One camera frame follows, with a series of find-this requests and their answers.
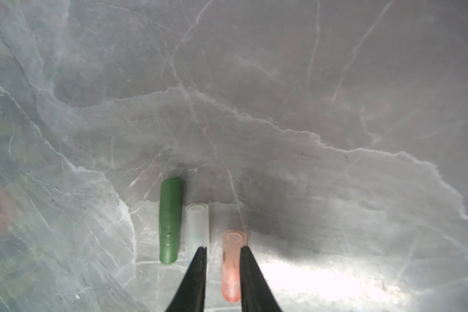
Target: plastic tube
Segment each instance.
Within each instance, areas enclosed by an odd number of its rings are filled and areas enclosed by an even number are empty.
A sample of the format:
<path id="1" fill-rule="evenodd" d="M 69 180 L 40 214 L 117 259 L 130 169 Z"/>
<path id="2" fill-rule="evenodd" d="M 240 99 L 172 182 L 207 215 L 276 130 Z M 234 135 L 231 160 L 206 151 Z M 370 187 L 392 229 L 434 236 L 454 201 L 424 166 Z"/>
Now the plastic tube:
<path id="1" fill-rule="evenodd" d="M 172 264 L 179 254 L 182 215 L 182 180 L 171 178 L 161 184 L 160 194 L 160 261 Z"/>
<path id="2" fill-rule="evenodd" d="M 187 261 L 189 264 L 199 247 L 210 247 L 210 216 L 208 205 L 192 204 L 186 207 Z"/>
<path id="3" fill-rule="evenodd" d="M 222 295 L 225 300 L 234 303 L 241 300 L 239 257 L 241 247 L 248 245 L 248 235 L 241 231 L 228 230 L 224 233 L 223 241 Z"/>

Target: translucent tube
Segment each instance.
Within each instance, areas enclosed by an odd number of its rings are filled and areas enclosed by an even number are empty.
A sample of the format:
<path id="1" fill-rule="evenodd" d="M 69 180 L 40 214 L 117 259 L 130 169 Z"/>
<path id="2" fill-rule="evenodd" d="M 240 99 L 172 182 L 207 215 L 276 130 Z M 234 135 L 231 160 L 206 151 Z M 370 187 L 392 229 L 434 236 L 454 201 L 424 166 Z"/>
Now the translucent tube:
<path id="1" fill-rule="evenodd" d="M 241 300 L 239 256 L 241 247 L 248 245 L 248 235 L 241 231 L 228 230 L 224 233 L 223 241 L 222 295 L 225 300 L 234 303 Z"/>
<path id="2" fill-rule="evenodd" d="M 189 263 L 199 247 L 210 247 L 210 216 L 208 205 L 192 204 L 186 207 L 187 260 Z"/>

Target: white vein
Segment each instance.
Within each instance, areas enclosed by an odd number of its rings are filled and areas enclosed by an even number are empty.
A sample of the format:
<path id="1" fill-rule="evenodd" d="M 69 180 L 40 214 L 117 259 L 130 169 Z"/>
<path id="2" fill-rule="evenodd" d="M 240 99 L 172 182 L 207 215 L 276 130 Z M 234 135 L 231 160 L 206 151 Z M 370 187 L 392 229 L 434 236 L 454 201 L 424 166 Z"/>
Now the white vein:
<path id="1" fill-rule="evenodd" d="M 156 156 L 154 156 L 154 158 L 151 160 L 150 165 L 146 169 L 142 170 L 142 172 L 138 174 L 137 178 L 135 178 L 128 187 L 132 187 L 135 183 L 137 183 L 137 181 L 141 178 L 141 176 L 154 165 L 155 160 L 161 155 L 162 152 L 163 150 L 159 151 L 156 154 Z"/>
<path id="2" fill-rule="evenodd" d="M 186 34 L 184 34 L 183 32 L 180 32 L 180 31 L 176 31 L 176 30 L 173 30 L 171 28 L 168 28 L 158 22 L 156 22 L 155 20 L 153 20 L 152 18 L 147 18 L 148 20 L 150 20 L 151 22 L 155 23 L 156 26 L 158 26 L 159 28 L 163 28 L 164 30 L 168 30 L 168 31 L 171 31 L 171 32 L 174 32 L 175 34 L 181 34 L 182 36 L 185 36 Z"/>
<path id="3" fill-rule="evenodd" d="M 26 114 L 26 112 L 22 109 L 22 107 L 19 105 L 19 103 L 17 103 L 17 101 L 15 100 L 15 98 L 10 94 L 10 92 L 6 91 L 1 85 L 0 85 L 0 96 L 6 94 L 15 104 L 15 106 L 18 108 L 18 110 L 24 115 L 24 117 L 26 118 L 26 120 L 28 120 L 28 122 L 30 123 L 31 127 L 33 128 L 33 131 L 36 132 L 36 134 L 38 134 L 43 140 L 44 140 L 44 143 L 52 150 L 54 151 L 54 153 L 56 153 L 56 155 L 58 155 L 61 159 L 61 166 L 62 166 L 62 170 L 64 172 L 64 166 L 63 166 L 63 163 L 66 162 L 66 164 L 68 165 L 68 167 L 72 170 L 73 173 L 75 174 L 80 174 L 80 173 L 96 173 L 96 174 L 99 174 L 102 176 L 102 178 L 104 179 L 105 182 L 107 182 L 109 185 L 111 185 L 111 183 L 107 180 L 106 176 L 99 172 L 99 171 L 93 171 L 93 170 L 89 170 L 89 169 L 86 169 L 82 166 L 79 166 L 79 167 L 76 167 L 73 163 L 71 163 L 71 161 L 69 161 L 62 152 L 60 151 L 57 151 L 53 146 L 52 144 L 43 136 L 42 132 L 40 131 L 40 127 L 35 123 L 33 122 L 29 116 Z M 133 226 L 133 223 L 131 222 L 131 219 L 130 219 L 130 214 L 128 212 L 128 206 L 126 206 L 123 201 L 120 199 L 119 195 L 116 193 L 116 191 L 114 190 L 114 188 L 111 188 L 110 192 L 114 195 L 116 195 L 116 197 L 118 198 L 119 200 L 119 203 L 120 203 L 120 212 L 122 214 L 122 219 L 121 220 L 125 220 L 125 222 L 128 224 L 128 226 L 130 227 L 131 229 L 131 232 L 132 232 L 132 237 L 131 237 L 131 243 L 133 245 L 133 259 L 132 259 L 132 264 L 135 263 L 135 256 L 136 256 L 136 238 L 135 238 L 135 228 Z M 27 195 L 26 193 L 26 196 L 28 197 L 30 203 L 32 204 L 32 206 L 37 210 L 39 216 L 41 217 L 41 220 L 45 223 L 46 227 L 50 230 L 50 232 L 54 233 L 52 231 L 52 229 L 50 228 L 49 224 L 47 223 L 47 221 L 44 219 L 43 215 L 40 213 L 40 211 L 38 210 L 37 206 L 35 205 L 35 203 L 33 203 L 33 201 L 31 200 L 31 198 Z M 92 233 L 96 243 L 103 249 L 103 251 L 112 259 L 113 263 L 115 263 L 115 265 L 118 265 L 118 263 L 115 261 L 114 259 L 114 256 L 109 253 L 106 248 L 104 248 L 100 241 L 97 239 L 97 236 L 93 233 L 92 229 L 88 226 L 87 224 L 87 228 L 88 230 Z"/>
<path id="4" fill-rule="evenodd" d="M 111 137 L 111 168 L 115 168 L 114 166 L 114 139 Z"/>
<path id="5" fill-rule="evenodd" d="M 192 26 L 192 24 L 191 24 L 191 21 L 189 20 L 189 18 L 187 17 L 184 2 L 182 0 L 180 0 L 180 4 L 181 4 L 181 8 L 182 8 L 182 14 L 184 14 L 184 17 L 186 18 L 187 23 L 189 24 L 189 27 L 190 27 L 190 26 Z"/>
<path id="6" fill-rule="evenodd" d="M 131 172 L 131 171 L 134 171 L 134 170 L 139 170 L 140 168 L 142 168 L 142 167 L 145 166 L 145 165 L 146 165 L 146 164 L 141 165 L 141 166 L 138 166 L 137 168 L 129 169 L 129 170 L 123 172 L 123 175 L 125 175 L 125 174 L 127 174 L 127 173 L 129 173 L 129 172 Z"/>
<path id="7" fill-rule="evenodd" d="M 260 72 L 264 73 L 266 76 L 270 77 L 270 78 L 273 78 L 274 76 L 277 75 L 277 70 L 276 69 L 273 69 L 273 70 L 267 70 L 265 68 L 263 68 L 259 63 L 255 62 L 255 61 L 252 61 L 252 60 L 248 60 L 248 59 L 244 59 L 242 58 L 241 56 L 239 55 L 234 55 L 234 57 L 243 65 L 243 66 L 246 66 L 246 67 L 254 67 L 256 68 L 257 70 L 259 70 Z"/>
<path id="8" fill-rule="evenodd" d="M 458 279 L 455 279 L 455 280 L 452 280 L 450 282 L 443 283 L 443 284 L 440 284 L 440 285 L 437 285 L 437 286 L 434 286 L 434 287 L 429 287 L 429 288 L 425 288 L 425 289 L 421 289 L 421 290 L 413 290 L 413 293 L 418 295 L 418 296 L 425 295 L 425 294 L 437 292 L 438 290 L 441 290 L 441 289 L 444 289 L 444 288 L 450 288 L 450 287 L 453 287 L 453 286 L 456 286 L 456 285 L 459 285 L 459 284 L 462 284 L 462 283 L 467 283 L 468 284 L 468 276 L 465 276 L 463 278 L 458 278 Z"/>
<path id="9" fill-rule="evenodd" d="M 14 122 L 11 121 L 11 124 L 12 124 L 12 135 L 10 136 L 10 140 L 9 140 L 9 154 L 12 156 L 12 141 L 14 140 Z"/>
<path id="10" fill-rule="evenodd" d="M 196 28 L 196 26 L 199 24 L 200 22 L 200 19 L 201 19 L 201 15 L 203 15 L 203 13 L 206 11 L 206 9 L 208 9 L 208 7 L 210 6 L 210 4 L 212 4 L 213 0 L 210 0 L 208 1 L 205 6 L 201 9 L 201 11 L 198 13 L 198 15 L 196 16 L 196 20 L 194 22 L 194 25 L 192 25 L 191 27 L 189 27 L 189 29 L 187 29 L 186 33 L 182 36 L 182 38 L 180 39 L 179 43 L 177 43 L 177 46 L 175 47 L 174 51 L 172 52 L 172 55 L 171 57 L 173 58 L 173 56 L 175 55 L 175 53 L 177 52 L 177 50 L 179 49 L 180 45 L 182 43 L 184 43 L 184 41 L 186 41 L 187 39 L 187 36 L 189 35 L 189 33 L 194 29 Z"/>
<path id="11" fill-rule="evenodd" d="M 312 63 L 314 62 L 315 53 L 317 51 L 317 46 L 319 44 L 319 39 L 321 37 L 321 27 L 319 26 L 320 11 L 321 11 L 321 1 L 317 0 L 317 13 L 315 16 L 315 42 L 314 42 L 314 48 L 312 50 L 312 56 L 310 57 L 310 62 L 308 63 L 308 68 L 307 68 L 307 77 L 306 77 L 307 84 L 310 80 L 310 72 L 312 72 Z"/>
<path id="12" fill-rule="evenodd" d="M 167 166 L 168 164 L 170 163 L 170 160 L 172 158 L 169 157 L 167 162 L 165 163 L 165 165 L 163 166 L 164 169 L 160 172 L 160 174 L 158 175 L 158 177 L 153 181 L 153 183 L 151 183 L 151 187 L 149 188 L 149 190 L 145 193 L 144 197 L 142 198 L 142 200 L 146 200 L 147 196 L 149 195 L 150 191 L 154 188 L 154 186 L 156 185 L 156 182 L 163 176 L 163 173 L 165 173 L 165 171 L 167 170 Z"/>
<path id="13" fill-rule="evenodd" d="M 355 62 L 355 58 L 357 57 L 357 51 L 362 46 L 364 41 L 366 41 L 366 39 L 369 37 L 369 35 L 373 32 L 373 30 L 376 28 L 376 26 L 378 26 L 381 19 L 387 13 L 388 9 L 392 6 L 392 4 L 394 2 L 395 2 L 395 0 L 391 0 L 389 3 L 387 3 L 387 5 L 381 10 L 380 15 L 376 18 L 374 23 L 368 28 L 366 33 L 362 36 L 359 43 L 352 49 L 352 57 L 350 58 L 350 61 L 347 63 L 347 65 L 345 65 L 345 67 L 343 68 L 343 72 L 341 74 L 340 80 L 339 80 L 338 85 L 336 86 L 336 90 L 335 90 L 335 92 L 333 94 L 333 98 L 332 98 L 333 103 L 336 101 L 336 97 L 338 95 L 338 92 L 341 89 L 341 84 L 343 83 L 343 79 L 345 78 L 346 73 L 350 69 L 350 66 L 352 66 L 353 63 Z"/>
<path id="14" fill-rule="evenodd" d="M 421 238 L 421 233 L 418 233 L 416 237 L 414 238 L 414 241 L 412 242 L 411 246 L 409 247 L 409 251 L 407 252 L 406 259 L 402 266 L 400 267 L 399 272 L 397 273 L 397 276 L 394 279 L 394 284 L 399 283 L 400 278 L 406 271 L 407 267 L 411 264 L 411 260 L 413 258 L 414 252 L 418 248 L 418 242 Z"/>
<path id="15" fill-rule="evenodd" d="M 241 224 L 243 225 L 243 230 L 246 232 L 246 225 L 244 224 L 243 214 L 241 213 L 241 203 L 239 202 L 239 198 L 237 198 L 236 188 L 234 187 L 234 180 L 232 179 L 230 169 L 227 169 L 227 175 L 229 176 L 229 182 L 231 183 L 232 194 L 234 195 L 234 200 L 236 201 L 237 211 L 239 212 L 239 217 L 241 218 Z"/>
<path id="16" fill-rule="evenodd" d="M 404 122 L 406 122 L 407 120 L 409 120 L 411 117 L 415 116 L 416 114 L 424 111 L 426 109 L 426 107 L 432 103 L 436 98 L 437 98 L 437 95 L 438 93 L 440 92 L 440 90 L 442 89 L 442 87 L 447 83 L 447 81 L 449 80 L 449 78 L 451 77 L 451 75 L 456 71 L 456 68 L 458 67 L 459 63 L 461 61 L 463 61 L 464 59 L 466 59 L 468 53 L 467 54 L 464 54 L 462 55 L 460 58 L 456 59 L 452 64 L 451 66 L 449 67 L 449 69 L 447 70 L 446 74 L 444 75 L 444 77 L 440 80 L 440 83 L 438 84 L 437 88 L 435 89 L 433 95 L 431 96 L 431 99 L 430 100 L 427 100 L 423 103 L 423 105 L 421 107 L 419 107 L 418 109 L 413 109 L 411 110 L 411 112 L 409 114 L 407 114 L 405 117 L 403 117 L 402 119 L 398 120 L 396 123 L 394 123 L 390 128 L 388 128 L 383 134 L 382 136 L 376 141 L 374 142 L 371 146 L 375 146 L 377 143 L 379 143 L 380 141 L 382 141 L 383 139 L 385 139 L 386 137 L 388 137 L 396 128 L 398 128 L 400 125 L 402 125 Z"/>
<path id="17" fill-rule="evenodd" d="M 117 5 L 114 5 L 114 4 L 107 4 L 107 3 L 102 3 L 102 2 L 99 2 L 99 1 L 95 1 L 95 3 L 99 4 L 99 5 L 102 5 L 103 7 L 107 7 L 107 8 L 110 8 L 110 9 L 118 9 L 118 10 L 122 10 L 122 11 L 125 11 L 125 12 L 129 12 L 131 14 L 135 14 L 135 15 L 138 15 L 142 18 L 145 18 L 142 14 L 139 14 L 135 11 L 132 11 L 131 9 L 129 8 L 124 8 L 124 7 L 119 7 Z"/>
<path id="18" fill-rule="evenodd" d="M 43 221 L 43 223 L 45 224 L 45 226 L 49 229 L 49 231 L 54 234 L 54 231 L 50 228 L 49 224 L 47 223 L 47 221 L 45 220 L 45 218 L 43 217 L 43 215 L 40 213 L 40 210 L 38 210 L 38 207 L 35 205 L 35 203 L 33 203 L 33 201 L 31 200 L 31 197 L 28 195 L 27 191 L 24 192 L 26 197 L 28 198 L 29 202 L 31 203 L 31 205 L 33 207 L 35 207 L 38 215 L 40 216 L 41 220 Z"/>
<path id="19" fill-rule="evenodd" d="M 92 237 L 94 238 L 95 242 L 97 243 L 97 245 L 99 245 L 99 247 L 104 251 L 104 253 L 112 260 L 113 264 L 115 266 L 118 266 L 118 262 L 114 259 L 114 255 L 112 253 L 110 253 L 106 248 L 104 248 L 104 246 L 102 246 L 101 242 L 99 241 L 99 239 L 97 238 L 97 235 L 95 235 L 95 233 L 92 231 L 92 229 L 90 228 L 90 226 L 87 224 L 87 222 L 85 220 L 82 220 L 83 223 L 85 223 L 85 225 L 87 226 L 87 229 L 90 231 L 90 233 L 92 234 Z"/>
<path id="20" fill-rule="evenodd" d="M 459 121 L 456 121 L 456 122 L 453 122 L 453 123 L 450 123 L 450 124 L 446 124 L 440 128 L 437 128 L 435 129 L 434 131 L 430 132 L 430 133 L 427 133 L 427 134 L 424 134 L 424 135 L 421 135 L 421 136 L 417 136 L 415 138 L 412 138 L 412 139 L 408 139 L 408 140 L 404 140 L 404 141 L 400 141 L 400 142 L 397 142 L 396 144 L 394 144 L 392 147 L 396 147 L 396 146 L 399 146 L 401 144 L 405 144 L 405 143 L 408 143 L 408 142 L 416 142 L 416 141 L 421 141 L 421 140 L 426 140 L 426 139 L 430 139 L 434 136 L 436 136 L 437 134 L 440 134 L 442 131 L 448 129 L 448 128 L 453 128 L 453 127 L 457 127 L 457 126 L 461 126 L 461 125 L 464 125 L 464 124 L 467 124 L 468 123 L 468 118 L 467 119 L 464 119 L 464 120 L 459 120 Z"/>
<path id="21" fill-rule="evenodd" d="M 175 262 L 183 262 L 183 261 L 187 261 L 187 259 L 177 259 L 175 260 Z M 154 265 L 154 264 L 160 264 L 161 261 L 159 260 L 153 260 L 153 261 L 137 261 L 136 264 L 137 265 Z"/>

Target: orange tube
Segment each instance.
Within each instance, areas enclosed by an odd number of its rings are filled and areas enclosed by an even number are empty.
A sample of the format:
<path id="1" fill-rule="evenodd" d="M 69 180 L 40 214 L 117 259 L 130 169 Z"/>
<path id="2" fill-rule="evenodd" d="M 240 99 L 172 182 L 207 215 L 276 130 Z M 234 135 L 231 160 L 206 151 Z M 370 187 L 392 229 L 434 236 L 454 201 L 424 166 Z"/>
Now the orange tube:
<path id="1" fill-rule="evenodd" d="M 241 300 L 239 256 L 241 247 L 248 245 L 248 235 L 241 231 L 228 230 L 224 233 L 223 241 L 222 295 L 225 300 L 234 303 Z"/>

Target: green tube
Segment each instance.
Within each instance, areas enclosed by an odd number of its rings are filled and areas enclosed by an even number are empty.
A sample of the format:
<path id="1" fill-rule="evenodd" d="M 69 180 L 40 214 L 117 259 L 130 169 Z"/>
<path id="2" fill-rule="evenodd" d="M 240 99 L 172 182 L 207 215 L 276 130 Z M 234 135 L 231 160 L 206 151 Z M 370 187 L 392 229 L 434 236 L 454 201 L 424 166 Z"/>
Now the green tube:
<path id="1" fill-rule="evenodd" d="M 182 180 L 171 178 L 161 184 L 160 195 L 160 261 L 172 264 L 179 254 L 182 215 Z"/>

